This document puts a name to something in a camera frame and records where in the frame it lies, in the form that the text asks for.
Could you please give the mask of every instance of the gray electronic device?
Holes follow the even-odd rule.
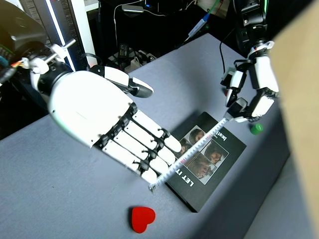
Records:
[[[142,6],[122,5],[122,10],[125,12],[143,13],[144,9]]]

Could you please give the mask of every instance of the book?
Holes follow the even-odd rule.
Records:
[[[182,150],[176,159],[204,136],[218,122],[203,112],[195,120],[186,120],[173,135]],[[193,212],[199,212],[218,184],[236,162],[246,145],[223,128],[198,153],[166,182]]]

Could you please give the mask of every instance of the white light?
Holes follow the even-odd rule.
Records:
[[[53,23],[55,25],[56,31],[58,32],[60,41],[61,41],[62,45],[65,45],[65,41],[64,41],[64,38],[63,38],[63,35],[62,35],[62,32],[61,32],[59,23],[58,23],[58,21],[57,21],[57,19],[55,17],[54,10],[52,8],[51,2],[50,2],[50,0],[45,0],[45,1],[46,1],[46,4],[47,4],[48,8],[49,8],[49,12],[51,14],[51,17],[52,17]],[[69,54],[68,49],[66,49],[66,57],[69,60],[69,63],[70,63],[70,66],[71,66],[72,70],[75,71],[75,68],[74,68],[74,65],[73,65],[73,62],[72,62],[72,59],[71,59],[71,56]]]

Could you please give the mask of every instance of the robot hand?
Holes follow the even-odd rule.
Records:
[[[54,54],[47,59],[25,62],[32,70],[33,87],[50,96],[48,110],[53,120],[84,145],[101,149],[154,183],[175,162],[172,151],[180,152],[181,145],[138,110],[126,94],[148,97],[152,88],[110,67],[93,68],[99,76],[89,71],[72,72],[60,61],[48,66],[53,56],[63,58],[59,48],[54,46]]]
[[[235,116],[237,122],[246,120],[256,121],[270,109],[278,96],[279,88],[276,77],[267,55],[274,43],[269,41],[265,44],[252,48],[247,60],[234,62],[235,68],[229,68],[225,73],[221,84],[226,86],[226,107],[230,107],[240,93],[246,79],[246,72],[249,71],[253,88],[257,91],[256,96],[243,111]]]

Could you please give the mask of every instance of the red object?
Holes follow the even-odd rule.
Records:
[[[152,208],[135,207],[132,210],[132,227],[137,233],[146,231],[148,224],[155,220],[155,212]]]

